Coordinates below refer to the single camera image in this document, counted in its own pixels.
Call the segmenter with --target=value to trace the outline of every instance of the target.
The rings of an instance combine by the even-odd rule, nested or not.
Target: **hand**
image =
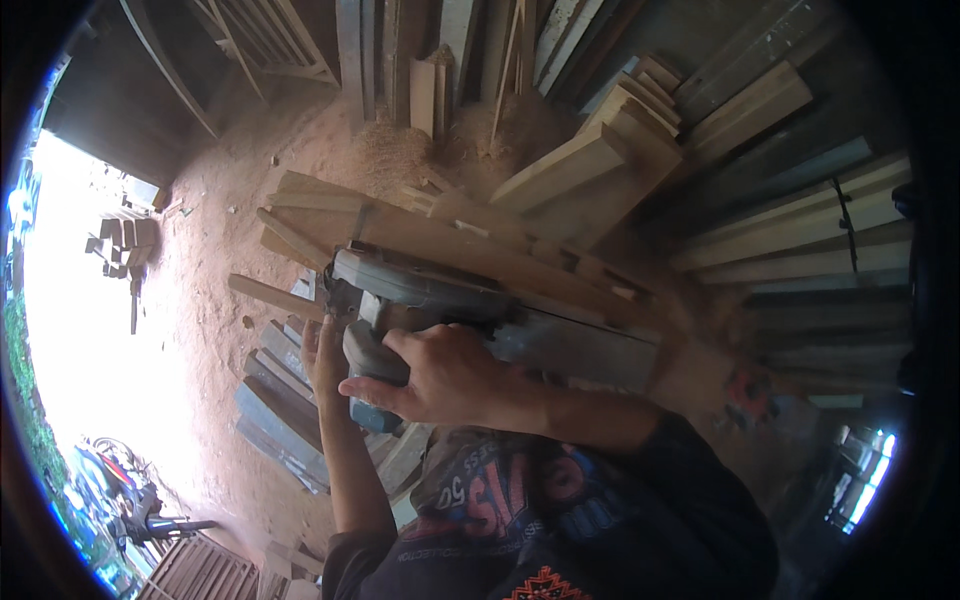
[[[337,385],[347,377],[347,358],[344,356],[343,333],[337,331],[333,317],[326,315],[317,335],[317,323],[307,321],[303,327],[300,361],[307,379],[313,386],[317,402],[341,397]]]
[[[520,392],[525,380],[493,358],[471,330],[458,324],[416,333],[392,329],[383,345],[410,366],[406,387],[353,377],[340,384],[341,394],[406,420],[517,430],[518,413],[526,408]]]

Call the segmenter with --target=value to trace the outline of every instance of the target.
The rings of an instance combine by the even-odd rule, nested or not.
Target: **dark t-shirt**
[[[674,414],[629,456],[473,436],[411,501],[396,539],[330,540],[324,600],[753,598],[777,575],[753,498]]]

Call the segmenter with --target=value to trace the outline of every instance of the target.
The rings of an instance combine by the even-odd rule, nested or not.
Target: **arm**
[[[318,343],[316,324],[303,329],[300,360],[313,386],[320,411],[326,468],[330,473],[330,499],[337,533],[375,532],[396,535],[390,502],[376,474],[360,427],[350,419],[349,403],[337,392],[347,374],[336,325],[324,318]]]
[[[499,363],[470,330],[458,325],[417,333],[394,329],[383,344],[410,366],[407,386],[353,377],[339,390],[407,420],[479,425],[627,453],[647,439],[663,412],[640,397],[530,381]]]

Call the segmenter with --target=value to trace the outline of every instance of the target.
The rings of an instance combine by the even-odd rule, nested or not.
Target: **person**
[[[406,387],[346,378],[337,325],[308,323],[336,534],[323,599],[756,598],[778,572],[769,526],[690,424],[640,397],[562,389],[498,362],[472,330],[392,330]],[[356,396],[436,423],[398,533]]]

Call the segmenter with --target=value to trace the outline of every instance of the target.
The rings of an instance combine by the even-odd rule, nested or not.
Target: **motorcycle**
[[[121,551],[127,539],[142,548],[149,540],[188,538],[217,526],[213,520],[160,516],[163,502],[156,495],[156,484],[147,476],[149,465],[142,465],[126,444],[99,438],[83,440],[73,450],[74,488],[106,524]]]

